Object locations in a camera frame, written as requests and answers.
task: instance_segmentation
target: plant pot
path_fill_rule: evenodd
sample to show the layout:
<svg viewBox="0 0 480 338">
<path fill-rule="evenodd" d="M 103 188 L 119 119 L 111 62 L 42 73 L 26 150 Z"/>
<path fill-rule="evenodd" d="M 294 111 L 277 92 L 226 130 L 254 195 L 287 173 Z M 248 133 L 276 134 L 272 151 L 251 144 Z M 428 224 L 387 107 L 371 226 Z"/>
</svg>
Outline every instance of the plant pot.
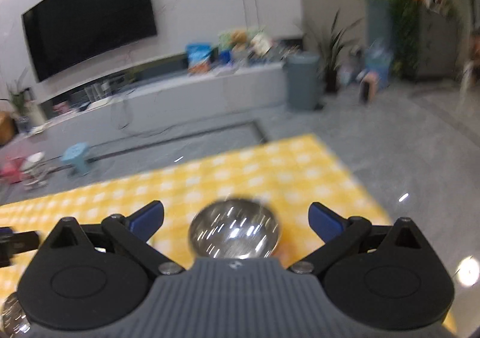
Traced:
<svg viewBox="0 0 480 338">
<path fill-rule="evenodd" d="M 30 118 L 28 116 L 19 116 L 16 120 L 19 133 L 28 133 L 31 129 Z"/>
<path fill-rule="evenodd" d="M 325 71 L 325 93 L 336 94 L 338 92 L 337 71 Z"/>
</svg>

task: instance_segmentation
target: stainless steel bowl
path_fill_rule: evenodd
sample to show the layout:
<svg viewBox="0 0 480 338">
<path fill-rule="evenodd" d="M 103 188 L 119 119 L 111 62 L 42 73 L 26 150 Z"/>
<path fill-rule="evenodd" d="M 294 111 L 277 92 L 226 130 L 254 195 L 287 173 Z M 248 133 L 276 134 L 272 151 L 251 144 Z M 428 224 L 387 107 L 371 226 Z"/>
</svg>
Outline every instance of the stainless steel bowl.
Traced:
<svg viewBox="0 0 480 338">
<path fill-rule="evenodd" d="M 277 246 L 280 227 L 264 205 L 231 199 L 202 209 L 191 222 L 188 237 L 201 257 L 268 257 Z"/>
</svg>

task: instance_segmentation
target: gray cabinet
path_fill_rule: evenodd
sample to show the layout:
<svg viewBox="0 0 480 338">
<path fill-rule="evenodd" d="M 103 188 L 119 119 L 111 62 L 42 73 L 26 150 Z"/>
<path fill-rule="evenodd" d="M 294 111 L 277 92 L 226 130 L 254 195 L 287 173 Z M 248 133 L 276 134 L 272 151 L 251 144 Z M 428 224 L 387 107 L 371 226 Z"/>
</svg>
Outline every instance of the gray cabinet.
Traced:
<svg viewBox="0 0 480 338">
<path fill-rule="evenodd" d="M 416 78 L 452 76 L 457 61 L 457 43 L 458 26 L 454 19 L 422 9 Z"/>
</svg>

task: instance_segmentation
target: pink plastic object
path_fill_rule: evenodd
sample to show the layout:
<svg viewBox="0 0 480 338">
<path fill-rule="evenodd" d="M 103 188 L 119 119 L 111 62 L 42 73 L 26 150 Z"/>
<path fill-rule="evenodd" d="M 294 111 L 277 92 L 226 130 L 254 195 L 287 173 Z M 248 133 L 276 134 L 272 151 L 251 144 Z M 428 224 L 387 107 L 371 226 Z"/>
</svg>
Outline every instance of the pink plastic object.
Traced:
<svg viewBox="0 0 480 338">
<path fill-rule="evenodd" d="M 0 175 L 4 177 L 9 184 L 14 184 L 22 180 L 22 172 L 20 166 L 25 161 L 25 158 L 14 158 L 7 161 L 0 171 Z"/>
</svg>

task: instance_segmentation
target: flat screen tv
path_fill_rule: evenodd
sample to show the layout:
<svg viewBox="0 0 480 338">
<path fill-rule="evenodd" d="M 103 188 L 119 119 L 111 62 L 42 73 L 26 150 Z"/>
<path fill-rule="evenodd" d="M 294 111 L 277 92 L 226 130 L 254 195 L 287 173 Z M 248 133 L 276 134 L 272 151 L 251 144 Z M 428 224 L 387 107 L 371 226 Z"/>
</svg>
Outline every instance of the flat screen tv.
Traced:
<svg viewBox="0 0 480 338">
<path fill-rule="evenodd" d="M 151 0 L 43 0 L 22 18 L 39 81 L 157 34 Z"/>
</svg>

